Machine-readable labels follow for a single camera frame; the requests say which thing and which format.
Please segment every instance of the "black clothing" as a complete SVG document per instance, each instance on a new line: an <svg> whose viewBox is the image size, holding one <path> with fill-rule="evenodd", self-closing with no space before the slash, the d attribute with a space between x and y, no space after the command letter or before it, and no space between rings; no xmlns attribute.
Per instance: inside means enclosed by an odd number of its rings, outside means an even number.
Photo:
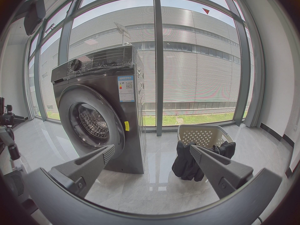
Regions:
<svg viewBox="0 0 300 225"><path fill-rule="evenodd" d="M185 145L182 141L177 143L177 158L175 159L172 170L177 177L182 180L194 180L196 182L201 181L204 177L204 173L200 169L199 165L190 154L190 146L196 145L194 142L190 142ZM235 152L235 142L224 142L220 147L213 145L208 150L220 154L227 158L232 158Z"/></svg>

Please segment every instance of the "gray tile floor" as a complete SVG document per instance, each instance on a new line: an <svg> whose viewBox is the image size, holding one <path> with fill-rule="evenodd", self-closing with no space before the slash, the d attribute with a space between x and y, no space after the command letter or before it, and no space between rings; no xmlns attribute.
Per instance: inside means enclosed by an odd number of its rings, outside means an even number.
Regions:
<svg viewBox="0 0 300 225"><path fill-rule="evenodd" d="M283 177L291 156L291 147L261 128L245 125L224 129L236 142L234 161L253 167L256 174L266 167ZM59 124L35 118L15 128L15 142L32 170L51 167L78 157L68 136ZM200 182L183 181L171 170L176 157L176 133L147 134L148 169L144 175L103 170L86 199L104 207L141 214L167 214L199 208L218 200L204 177ZM3 174L11 171L7 149L0 155ZM277 196L273 205L282 199Z"/></svg>

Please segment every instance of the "control knob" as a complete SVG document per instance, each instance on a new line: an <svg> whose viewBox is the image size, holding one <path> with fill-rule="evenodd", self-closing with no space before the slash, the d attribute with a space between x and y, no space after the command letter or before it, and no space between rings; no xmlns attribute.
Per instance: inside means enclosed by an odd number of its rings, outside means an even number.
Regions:
<svg viewBox="0 0 300 225"><path fill-rule="evenodd" d="M78 59L74 59L73 62L71 63L71 70L72 71L77 71L81 67L81 61Z"/></svg>

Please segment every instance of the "grass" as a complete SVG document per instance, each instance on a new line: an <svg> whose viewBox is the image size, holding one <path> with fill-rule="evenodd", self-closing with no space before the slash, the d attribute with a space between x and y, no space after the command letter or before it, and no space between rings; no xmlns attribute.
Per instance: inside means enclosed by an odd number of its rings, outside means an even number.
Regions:
<svg viewBox="0 0 300 225"><path fill-rule="evenodd" d="M233 114L233 112L228 112L202 115L163 115L163 126L229 121L232 120ZM182 118L183 123L178 123L176 118ZM155 116L144 116L143 119L146 126L155 126Z"/></svg>
<svg viewBox="0 0 300 225"><path fill-rule="evenodd" d="M52 118L52 119L56 119L56 120L60 120L58 113L53 113L53 112L50 112L50 111L47 112L47 117Z"/></svg>

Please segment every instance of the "washing machine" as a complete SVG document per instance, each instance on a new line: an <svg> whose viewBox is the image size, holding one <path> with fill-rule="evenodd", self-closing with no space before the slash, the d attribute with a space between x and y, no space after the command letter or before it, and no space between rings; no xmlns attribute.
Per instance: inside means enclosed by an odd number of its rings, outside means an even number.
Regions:
<svg viewBox="0 0 300 225"><path fill-rule="evenodd" d="M60 121L79 156L114 144L105 169L143 174L144 69L136 48L83 55L52 70Z"/></svg>

